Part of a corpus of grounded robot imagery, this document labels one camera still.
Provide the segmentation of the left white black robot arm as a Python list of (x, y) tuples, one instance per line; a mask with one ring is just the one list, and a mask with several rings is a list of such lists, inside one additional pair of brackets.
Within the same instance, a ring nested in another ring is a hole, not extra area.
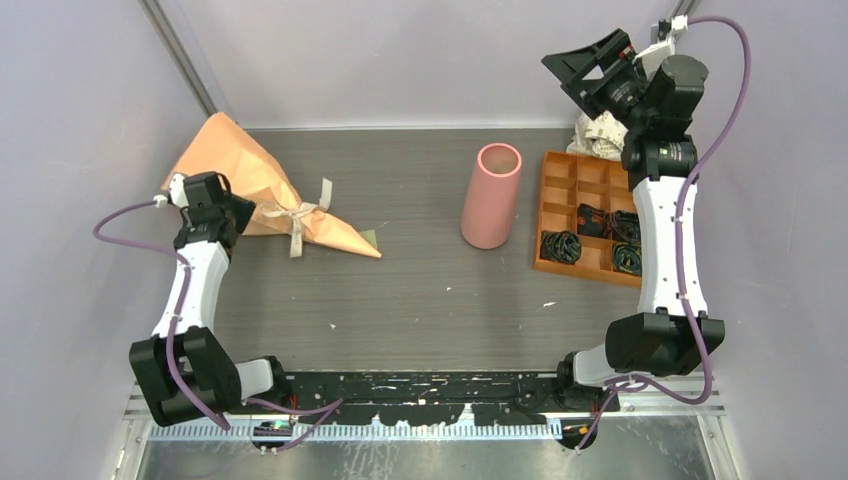
[(236, 363), (214, 335), (223, 277), (255, 203), (213, 171), (173, 175), (166, 201), (182, 218), (167, 250), (176, 258), (175, 278), (151, 337), (129, 351), (152, 418), (168, 427), (206, 417), (227, 428), (225, 413), (250, 398), (269, 413), (282, 411), (292, 387), (281, 363), (273, 356)]

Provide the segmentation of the pink cylindrical vase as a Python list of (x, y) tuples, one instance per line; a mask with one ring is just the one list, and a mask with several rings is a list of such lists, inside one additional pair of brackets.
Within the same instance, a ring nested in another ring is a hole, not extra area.
[(491, 143), (476, 157), (461, 216), (470, 245), (498, 248), (509, 238), (522, 173), (522, 156), (512, 145)]

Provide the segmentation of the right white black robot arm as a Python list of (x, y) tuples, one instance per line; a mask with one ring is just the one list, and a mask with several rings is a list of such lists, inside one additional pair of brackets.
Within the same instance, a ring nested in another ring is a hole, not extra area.
[(620, 29), (542, 62), (585, 114), (609, 113), (625, 126), (621, 163), (640, 228), (636, 313), (613, 321), (601, 345), (569, 354), (554, 386), (558, 403), (577, 411), (594, 388), (653, 386), (706, 368), (724, 340), (724, 323), (710, 316), (701, 291), (693, 228), (700, 160), (688, 129), (708, 69), (672, 53), (647, 70)]

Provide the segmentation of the peach paper bouquet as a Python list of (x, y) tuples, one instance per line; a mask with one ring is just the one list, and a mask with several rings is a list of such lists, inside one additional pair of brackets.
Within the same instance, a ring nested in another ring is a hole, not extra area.
[(176, 174), (188, 177), (208, 171), (224, 175), (234, 194), (256, 204), (244, 233), (289, 235), (292, 258), (302, 256), (305, 243), (366, 257), (382, 256), (353, 226), (329, 212), (330, 180), (322, 180), (316, 202), (303, 200), (277, 159), (223, 112), (206, 120), (162, 187), (168, 188)]

